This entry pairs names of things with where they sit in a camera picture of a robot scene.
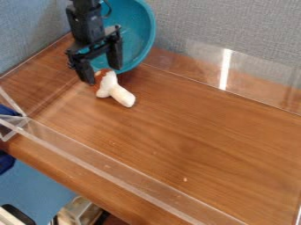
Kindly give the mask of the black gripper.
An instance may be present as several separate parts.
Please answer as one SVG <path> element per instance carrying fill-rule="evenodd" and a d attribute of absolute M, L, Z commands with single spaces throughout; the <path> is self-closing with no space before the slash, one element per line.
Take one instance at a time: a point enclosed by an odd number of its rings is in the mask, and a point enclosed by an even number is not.
<path fill-rule="evenodd" d="M 122 34 L 121 25 L 106 27 L 103 20 L 111 15 L 102 15 L 101 0 L 71 0 L 66 8 L 66 15 L 74 36 L 74 44 L 67 49 L 71 66 L 75 68 L 81 80 L 89 85 L 95 85 L 94 70 L 90 60 L 106 54 L 109 65 L 113 69 L 122 69 Z"/>

